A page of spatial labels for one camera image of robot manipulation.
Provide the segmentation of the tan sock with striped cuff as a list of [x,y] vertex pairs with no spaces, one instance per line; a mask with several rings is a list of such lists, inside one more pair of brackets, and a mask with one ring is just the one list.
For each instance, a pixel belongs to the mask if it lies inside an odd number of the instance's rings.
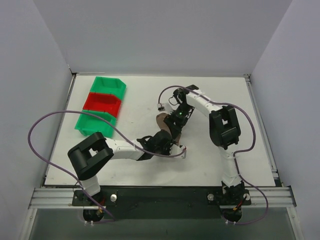
[[170,128],[168,127],[168,125],[164,122],[166,116],[168,114],[165,113],[165,112],[161,112],[159,113],[156,117],[155,117],[155,120],[156,120],[156,123],[158,125],[158,127],[160,128],[160,130],[164,130],[166,132],[168,132],[172,139],[175,141],[176,145],[180,145],[180,139],[181,139],[181,136],[182,136],[182,133],[180,133],[179,135],[177,135],[175,138],[172,136],[172,133],[171,133],[171,130]]

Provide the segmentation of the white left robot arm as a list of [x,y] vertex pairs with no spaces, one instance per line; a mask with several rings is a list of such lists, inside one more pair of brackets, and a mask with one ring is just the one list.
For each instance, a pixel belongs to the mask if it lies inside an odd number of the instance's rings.
[[67,156],[85,190],[83,199],[89,205],[95,206],[102,199],[97,173],[108,161],[144,161],[151,159],[154,154],[169,156],[174,143],[170,133],[165,130],[160,130],[154,136],[138,138],[133,144],[106,138],[101,132],[95,132],[71,148]]

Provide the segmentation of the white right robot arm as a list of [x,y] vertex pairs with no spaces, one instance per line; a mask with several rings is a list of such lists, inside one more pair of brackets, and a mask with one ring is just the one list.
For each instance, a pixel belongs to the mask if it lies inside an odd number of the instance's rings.
[[234,157],[228,152],[228,147],[237,145],[241,135],[241,129],[236,110],[230,105],[217,105],[195,85],[178,88],[172,96],[177,106],[158,103],[158,111],[165,111],[167,116],[163,119],[171,136],[175,139],[182,133],[194,110],[198,110],[208,118],[208,131],[212,143],[218,147],[222,162],[222,194],[223,201],[233,204],[244,191],[244,183],[241,180]]

